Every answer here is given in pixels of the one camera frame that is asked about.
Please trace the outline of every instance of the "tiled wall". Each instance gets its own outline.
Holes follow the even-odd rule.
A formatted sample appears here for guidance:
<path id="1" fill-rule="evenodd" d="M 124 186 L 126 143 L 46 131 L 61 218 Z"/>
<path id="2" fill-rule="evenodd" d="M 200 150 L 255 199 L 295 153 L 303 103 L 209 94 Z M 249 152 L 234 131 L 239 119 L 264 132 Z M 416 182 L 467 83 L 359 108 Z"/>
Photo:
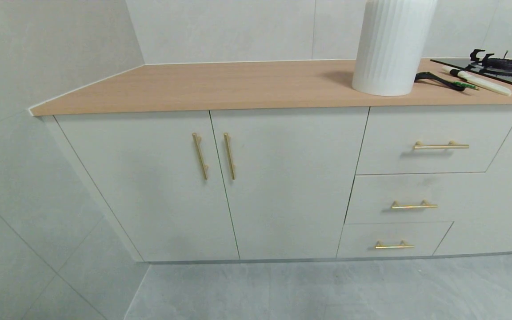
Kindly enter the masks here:
<path id="1" fill-rule="evenodd" d="M 366 0 L 126 0 L 147 64 L 355 59 Z M 512 56 L 512 0 L 439 0 L 425 57 Z"/>
<path id="2" fill-rule="evenodd" d="M 124 318 L 148 266 L 26 109 L 143 63 L 124 0 L 0 1 L 0 319 Z"/>

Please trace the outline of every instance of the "white ribbed vase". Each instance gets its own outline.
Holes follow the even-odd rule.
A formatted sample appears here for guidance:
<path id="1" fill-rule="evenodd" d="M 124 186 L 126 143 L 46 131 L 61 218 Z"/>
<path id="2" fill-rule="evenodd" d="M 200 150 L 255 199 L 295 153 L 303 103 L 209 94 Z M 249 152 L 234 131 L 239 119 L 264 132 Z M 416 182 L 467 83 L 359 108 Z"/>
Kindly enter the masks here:
<path id="1" fill-rule="evenodd" d="M 368 0 L 353 88 L 378 96 L 412 91 L 437 0 Z"/>

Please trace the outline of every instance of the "white cabinet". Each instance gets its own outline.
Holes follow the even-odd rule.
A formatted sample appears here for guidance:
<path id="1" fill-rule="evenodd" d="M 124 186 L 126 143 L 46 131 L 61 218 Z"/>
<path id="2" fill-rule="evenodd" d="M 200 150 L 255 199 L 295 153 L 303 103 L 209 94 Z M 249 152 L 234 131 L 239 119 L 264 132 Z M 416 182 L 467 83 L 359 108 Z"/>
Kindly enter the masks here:
<path id="1" fill-rule="evenodd" d="M 357 174 L 485 172 L 511 126 L 512 105 L 372 107 Z"/>
<path id="2" fill-rule="evenodd" d="M 241 259 L 335 257 L 367 113 L 211 112 Z"/>
<path id="3" fill-rule="evenodd" d="M 512 251 L 512 129 L 473 194 L 473 219 L 457 219 L 437 255 Z"/>
<path id="4" fill-rule="evenodd" d="M 451 222 L 346 224 L 338 258 L 431 256 Z"/>
<path id="5" fill-rule="evenodd" d="M 357 176 L 345 223 L 471 219 L 485 173 Z"/>
<path id="6" fill-rule="evenodd" d="M 475 255 L 512 251 L 512 218 L 458 220 L 435 255 Z"/>
<path id="7" fill-rule="evenodd" d="M 144 260 L 238 259 L 208 112 L 56 118 Z"/>

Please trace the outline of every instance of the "tiled floor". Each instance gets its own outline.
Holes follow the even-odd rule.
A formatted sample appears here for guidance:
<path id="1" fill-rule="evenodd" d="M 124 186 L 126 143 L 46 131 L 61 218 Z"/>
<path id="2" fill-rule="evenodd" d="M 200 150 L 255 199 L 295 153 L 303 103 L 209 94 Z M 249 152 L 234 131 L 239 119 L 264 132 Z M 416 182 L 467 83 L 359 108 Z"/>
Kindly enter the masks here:
<path id="1" fill-rule="evenodd" d="M 151 265 L 126 320 L 512 320 L 512 255 Z"/>

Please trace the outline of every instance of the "gold handle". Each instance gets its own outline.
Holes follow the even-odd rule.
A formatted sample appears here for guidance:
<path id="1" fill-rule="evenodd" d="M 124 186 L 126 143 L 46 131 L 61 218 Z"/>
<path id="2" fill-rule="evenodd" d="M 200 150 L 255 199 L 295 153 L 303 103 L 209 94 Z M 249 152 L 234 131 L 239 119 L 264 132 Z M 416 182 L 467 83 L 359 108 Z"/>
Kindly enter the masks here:
<path id="1" fill-rule="evenodd" d="M 421 205 L 400 205 L 398 201 L 392 203 L 391 209 L 435 209 L 437 204 L 431 204 L 426 200 L 422 200 Z"/>
<path id="2" fill-rule="evenodd" d="M 383 245 L 380 240 L 374 245 L 375 249 L 411 249 L 413 247 L 414 245 L 409 245 L 404 240 L 400 241 L 400 245 Z"/>
<path id="3" fill-rule="evenodd" d="M 449 144 L 422 144 L 421 141 L 417 141 L 412 147 L 414 150 L 441 150 L 449 148 L 469 148 L 469 144 L 457 144 L 451 140 Z"/>
<path id="4" fill-rule="evenodd" d="M 226 142 L 226 153 L 228 154 L 228 164 L 230 165 L 230 175 L 232 176 L 232 180 L 236 179 L 236 172 L 234 169 L 236 166 L 234 165 L 234 162 L 232 161 L 232 151 L 230 150 L 230 136 L 228 133 L 224 134 L 224 141 Z"/>
<path id="5" fill-rule="evenodd" d="M 209 177 L 207 175 L 207 170 L 209 170 L 209 166 L 205 164 L 205 160 L 203 159 L 203 152 L 201 152 L 201 136 L 198 136 L 196 133 L 193 133 L 193 139 L 195 140 L 195 146 L 197 146 L 197 154 L 199 155 L 201 170 L 203 170 L 203 177 L 205 178 L 205 180 L 208 180 Z"/>

